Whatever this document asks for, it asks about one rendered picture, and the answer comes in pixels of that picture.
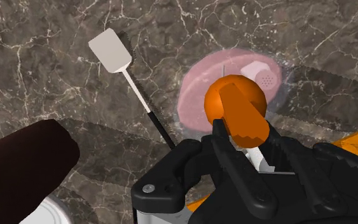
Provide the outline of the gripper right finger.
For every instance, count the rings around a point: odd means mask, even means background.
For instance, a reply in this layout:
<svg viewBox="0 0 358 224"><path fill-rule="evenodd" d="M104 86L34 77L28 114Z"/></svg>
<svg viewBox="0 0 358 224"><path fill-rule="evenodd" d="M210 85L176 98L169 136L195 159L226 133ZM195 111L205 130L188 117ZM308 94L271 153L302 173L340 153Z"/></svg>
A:
<svg viewBox="0 0 358 224"><path fill-rule="evenodd" d="M313 206L334 211L348 205L358 212L358 155L331 143L312 148L297 139L281 136L270 125L266 140L266 162L275 171L293 172Z"/></svg>

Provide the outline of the white round bowl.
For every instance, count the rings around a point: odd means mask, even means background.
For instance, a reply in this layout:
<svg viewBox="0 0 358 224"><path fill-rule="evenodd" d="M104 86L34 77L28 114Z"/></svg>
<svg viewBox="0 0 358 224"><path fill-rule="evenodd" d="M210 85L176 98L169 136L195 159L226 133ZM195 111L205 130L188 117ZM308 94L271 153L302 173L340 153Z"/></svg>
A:
<svg viewBox="0 0 358 224"><path fill-rule="evenodd" d="M19 224L74 224L74 222L67 206L56 196L49 195Z"/></svg>

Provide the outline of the pink translucent plate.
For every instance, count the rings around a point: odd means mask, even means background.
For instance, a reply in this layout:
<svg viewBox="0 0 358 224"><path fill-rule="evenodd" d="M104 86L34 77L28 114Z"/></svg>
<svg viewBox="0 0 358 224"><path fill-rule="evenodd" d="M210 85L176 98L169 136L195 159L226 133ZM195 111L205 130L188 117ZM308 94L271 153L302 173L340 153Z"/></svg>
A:
<svg viewBox="0 0 358 224"><path fill-rule="evenodd" d="M272 58L248 50L239 48L220 50L201 59L185 75L177 102L179 121L186 128L210 132L212 125L204 110L205 94L209 87L223 76L241 74L241 68L254 61L268 64L278 76L279 84L275 88L263 90L266 101L271 102L282 83L280 66Z"/></svg>

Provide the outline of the orange round-headed tool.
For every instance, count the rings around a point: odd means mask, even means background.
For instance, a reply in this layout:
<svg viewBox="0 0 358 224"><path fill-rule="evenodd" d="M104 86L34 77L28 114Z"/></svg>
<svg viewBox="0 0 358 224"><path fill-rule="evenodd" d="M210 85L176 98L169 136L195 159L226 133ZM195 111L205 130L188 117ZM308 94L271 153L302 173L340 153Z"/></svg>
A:
<svg viewBox="0 0 358 224"><path fill-rule="evenodd" d="M273 172L259 147L267 140L270 128L265 119L266 97L260 87L242 75L231 74L216 80L204 99L207 119L222 119L225 128L241 148L245 148L257 171Z"/></svg>

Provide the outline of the dark brown cylinder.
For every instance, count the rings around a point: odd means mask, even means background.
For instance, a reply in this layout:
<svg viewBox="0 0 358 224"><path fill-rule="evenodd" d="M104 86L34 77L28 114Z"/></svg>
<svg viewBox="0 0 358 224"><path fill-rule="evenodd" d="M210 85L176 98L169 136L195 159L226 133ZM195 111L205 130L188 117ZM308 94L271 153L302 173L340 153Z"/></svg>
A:
<svg viewBox="0 0 358 224"><path fill-rule="evenodd" d="M0 224L19 224L63 182L80 150L55 120L0 139Z"/></svg>

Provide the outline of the pink salt shaker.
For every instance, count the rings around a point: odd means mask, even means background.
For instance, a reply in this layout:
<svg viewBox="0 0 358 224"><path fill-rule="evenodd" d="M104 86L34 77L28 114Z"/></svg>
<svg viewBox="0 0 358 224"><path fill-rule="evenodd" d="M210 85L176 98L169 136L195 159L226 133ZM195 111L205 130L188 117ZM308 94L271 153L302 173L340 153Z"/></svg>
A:
<svg viewBox="0 0 358 224"><path fill-rule="evenodd" d="M251 62L241 68L240 73L257 83L262 90L271 90L279 84L278 76L264 62Z"/></svg>

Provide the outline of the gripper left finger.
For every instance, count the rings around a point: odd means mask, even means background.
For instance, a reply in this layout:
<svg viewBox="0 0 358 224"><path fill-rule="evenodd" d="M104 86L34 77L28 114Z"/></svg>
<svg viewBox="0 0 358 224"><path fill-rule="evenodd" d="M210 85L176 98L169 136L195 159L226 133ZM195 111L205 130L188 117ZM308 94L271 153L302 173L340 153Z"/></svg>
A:
<svg viewBox="0 0 358 224"><path fill-rule="evenodd" d="M174 214L185 207L185 195L204 175L211 175L214 192L194 214L194 220L212 212L225 200L244 207L262 220L272 219L279 206L277 197L246 156L228 137L226 120L215 119L213 132L201 141L184 139L156 163L131 189L132 207L143 213Z"/></svg>

